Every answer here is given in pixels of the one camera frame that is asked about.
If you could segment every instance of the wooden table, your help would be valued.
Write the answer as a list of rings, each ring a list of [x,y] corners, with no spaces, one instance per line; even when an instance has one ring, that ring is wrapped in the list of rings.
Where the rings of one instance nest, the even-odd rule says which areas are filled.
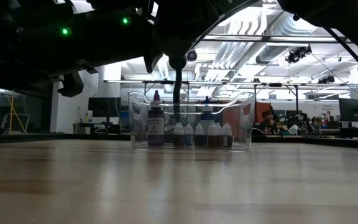
[[[252,150],[0,144],[0,224],[358,223],[357,149]]]

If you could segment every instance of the purple-capped bottle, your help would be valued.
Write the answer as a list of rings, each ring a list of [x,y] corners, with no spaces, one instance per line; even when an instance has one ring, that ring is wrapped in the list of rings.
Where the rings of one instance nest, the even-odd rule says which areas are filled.
[[[164,111],[160,105],[160,95],[158,90],[154,93],[154,99],[150,104],[148,125],[147,125],[147,143],[153,146],[164,144]]]

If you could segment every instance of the clear plastic bin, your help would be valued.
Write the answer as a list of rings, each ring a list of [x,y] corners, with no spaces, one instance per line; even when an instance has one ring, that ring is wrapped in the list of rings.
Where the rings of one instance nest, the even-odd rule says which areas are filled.
[[[229,124],[232,134],[232,145],[174,145],[173,129],[179,121],[178,116],[175,119],[174,104],[161,103],[164,116],[163,144],[154,146],[148,143],[148,117],[151,110],[151,101],[143,94],[137,91],[128,93],[129,99],[129,121],[131,127],[131,145],[132,147],[143,148],[164,148],[164,149],[222,149],[222,150],[249,150],[252,136],[252,125],[254,117],[255,95],[253,93],[240,93],[230,103],[226,104],[208,104],[209,110],[213,115],[214,123],[220,126]],[[200,123],[201,115],[205,113],[205,104],[180,104],[180,121],[183,127],[188,124],[193,128]]]

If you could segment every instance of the black cable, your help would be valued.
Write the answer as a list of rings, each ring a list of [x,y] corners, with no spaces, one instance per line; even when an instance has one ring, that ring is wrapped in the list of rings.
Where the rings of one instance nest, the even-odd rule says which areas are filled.
[[[176,123],[181,123],[180,118],[180,90],[181,90],[181,69],[176,69],[175,86],[173,87],[173,115]]]
[[[349,52],[349,54],[358,63],[358,55],[330,28],[324,28],[331,36],[333,36],[341,45]]]

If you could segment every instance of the blue-capped bottle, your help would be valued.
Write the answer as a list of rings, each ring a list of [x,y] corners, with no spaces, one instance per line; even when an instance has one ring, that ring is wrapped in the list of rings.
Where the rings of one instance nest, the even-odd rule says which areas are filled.
[[[154,93],[153,101],[150,104],[149,117],[147,123],[147,143],[153,146],[164,144],[164,111],[160,105],[160,95],[158,90]]]
[[[203,145],[206,146],[208,144],[208,128],[211,125],[211,123],[214,123],[214,115],[212,114],[212,107],[209,105],[209,98],[208,96],[205,98],[204,101],[205,106],[201,108],[201,111],[203,112],[200,116],[200,123],[203,127]]]

